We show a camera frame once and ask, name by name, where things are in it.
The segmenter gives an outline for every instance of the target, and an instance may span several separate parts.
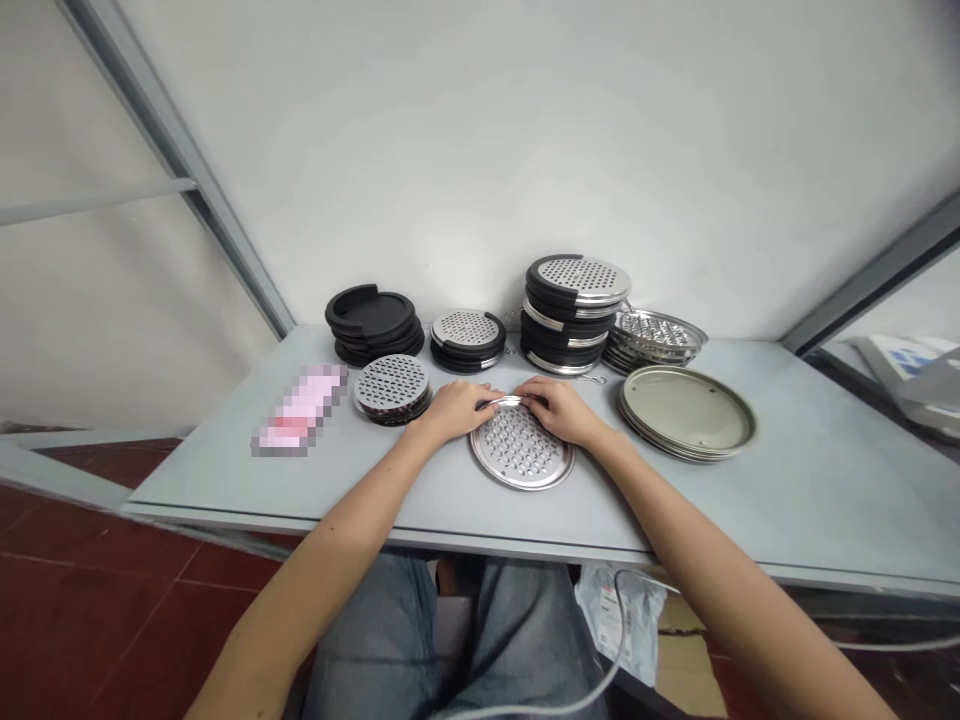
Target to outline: person's right hand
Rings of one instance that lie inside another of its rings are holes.
[[[572,383],[536,375],[513,391],[543,426],[561,440],[589,446],[613,428],[597,417]]]

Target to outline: blurred pink object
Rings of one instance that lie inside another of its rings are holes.
[[[313,444],[323,419],[346,394],[347,367],[345,365],[315,365],[303,368],[289,392],[285,393],[275,414],[253,437],[257,450],[306,451]]]

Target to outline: jeans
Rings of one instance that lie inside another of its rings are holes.
[[[600,680],[563,565],[487,560],[469,670],[452,698],[434,656],[436,603],[424,561],[382,553],[317,646],[304,720],[439,719],[493,705],[565,705]],[[600,698],[567,717],[608,716]]]

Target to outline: white cable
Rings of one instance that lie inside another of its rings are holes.
[[[623,609],[623,599],[620,596],[620,576],[623,573],[629,573],[631,575],[636,575],[639,578],[642,578],[646,582],[653,583],[662,588],[666,588],[670,592],[680,594],[678,590],[670,587],[669,585],[660,582],[659,580],[654,580],[652,577],[646,573],[638,572],[636,570],[617,570],[613,576],[613,589],[617,593],[617,604],[620,606],[620,647],[617,648],[617,657],[613,661],[613,665],[610,667],[610,670],[606,675],[603,676],[603,679],[600,683],[589,693],[584,695],[582,698],[577,700],[574,703],[569,705],[561,705],[554,708],[546,707],[537,707],[536,705],[498,705],[497,707],[492,708],[480,708],[479,710],[467,710],[462,713],[457,713],[456,715],[451,716],[448,720],[484,720],[484,718],[496,717],[497,715],[542,715],[546,717],[557,717],[559,715],[569,715],[570,713],[575,713],[578,710],[583,710],[590,703],[594,702],[598,697],[603,695],[603,691],[610,687],[610,683],[613,682],[613,678],[617,675],[617,670],[620,669],[620,656],[623,654],[623,648],[627,644],[627,620],[626,613]]]
[[[940,638],[939,640],[925,640],[919,643],[904,643],[902,645],[860,645],[859,643],[833,643],[841,650],[863,650],[865,652],[929,652],[931,650],[946,650],[960,645],[960,635]]]

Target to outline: table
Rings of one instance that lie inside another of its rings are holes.
[[[511,335],[508,346],[516,347]],[[456,376],[421,359],[434,386]],[[402,432],[370,423],[352,394],[306,457],[254,457],[250,439],[304,365],[337,363],[326,327],[299,326],[130,496],[125,512],[188,525],[304,533]],[[960,597],[960,469],[773,343],[712,340],[691,367],[739,392],[759,432],[716,465],[675,459],[634,437],[664,477],[773,577],[824,587]],[[351,380],[356,376],[351,370]],[[606,385],[576,381],[625,429]],[[512,390],[520,355],[470,376]],[[403,504],[389,542],[568,561],[655,562],[643,533],[585,452],[540,493],[487,476],[468,441],[444,446]]]

